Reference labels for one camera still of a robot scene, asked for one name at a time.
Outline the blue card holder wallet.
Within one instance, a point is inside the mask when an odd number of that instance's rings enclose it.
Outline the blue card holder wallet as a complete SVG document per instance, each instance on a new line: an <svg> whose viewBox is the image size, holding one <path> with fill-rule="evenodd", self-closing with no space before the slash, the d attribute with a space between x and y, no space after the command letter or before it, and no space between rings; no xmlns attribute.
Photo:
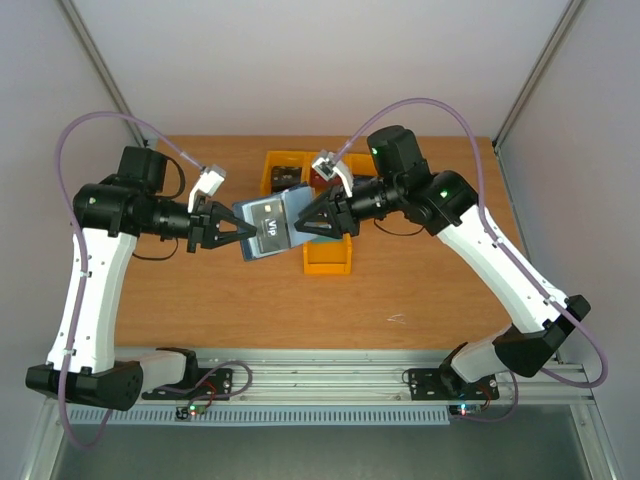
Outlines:
<svg viewBox="0 0 640 480"><path fill-rule="evenodd" d="M296 248L318 238L298 232L295 222L314 199L306 183L261 198L236 202L234 215L255 227L256 233L240 242L245 261L259 260Z"/></svg>

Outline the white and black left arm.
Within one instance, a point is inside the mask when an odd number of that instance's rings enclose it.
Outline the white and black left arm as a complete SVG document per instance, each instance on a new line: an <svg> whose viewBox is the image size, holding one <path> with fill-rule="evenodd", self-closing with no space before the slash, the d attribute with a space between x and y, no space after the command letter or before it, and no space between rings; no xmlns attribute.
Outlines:
<svg viewBox="0 0 640 480"><path fill-rule="evenodd" d="M158 348L132 360L115 356L115 325L124 276L139 237L215 249L256 229L212 195L225 172L202 169L185 203L162 193L170 157L127 147L116 173L84 185L72 202L74 266L58 336L41 365L27 370L27 388L63 403L126 411L141 394L164 390L189 398L206 375L193 351Z"/></svg>

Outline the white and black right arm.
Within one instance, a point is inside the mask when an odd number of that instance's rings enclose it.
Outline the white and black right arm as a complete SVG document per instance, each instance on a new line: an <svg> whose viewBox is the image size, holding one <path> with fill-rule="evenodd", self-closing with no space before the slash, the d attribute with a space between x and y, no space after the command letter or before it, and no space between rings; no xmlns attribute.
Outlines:
<svg viewBox="0 0 640 480"><path fill-rule="evenodd" d="M313 170L331 185L299 215L301 233L355 237L364 220L402 212L413 224L457 253L503 305L511 324L475 343L465 342L441 363L435 386L446 398L461 398L476 382L510 371L531 378L556 353L576 323L590 312L581 295L551 285L501 232L479 195L458 173L434 173L414 133L399 125L367 139L376 177L357 183L350 169L322 151Z"/></svg>

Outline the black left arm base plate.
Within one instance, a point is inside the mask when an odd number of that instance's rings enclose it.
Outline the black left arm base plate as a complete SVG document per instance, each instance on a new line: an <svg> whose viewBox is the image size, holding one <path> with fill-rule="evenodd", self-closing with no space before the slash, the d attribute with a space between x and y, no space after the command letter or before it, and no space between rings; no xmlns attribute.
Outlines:
<svg viewBox="0 0 640 480"><path fill-rule="evenodd" d="M231 368L220 368L208 376L205 375L206 371L206 368L200 368L191 380L144 391L141 398L147 401L191 400L199 396L208 398L213 392L222 395L231 392L233 386L233 370Z"/></svg>

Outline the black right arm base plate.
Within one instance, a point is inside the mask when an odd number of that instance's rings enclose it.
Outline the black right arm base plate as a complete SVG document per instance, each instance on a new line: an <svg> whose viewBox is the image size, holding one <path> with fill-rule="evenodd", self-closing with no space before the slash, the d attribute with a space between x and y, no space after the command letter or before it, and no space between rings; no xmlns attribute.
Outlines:
<svg viewBox="0 0 640 480"><path fill-rule="evenodd" d="M408 387L413 401L485 401L498 400L500 393L494 375L466 384L460 393L451 393L439 378L437 368L410 368L402 373L402 382Z"/></svg>

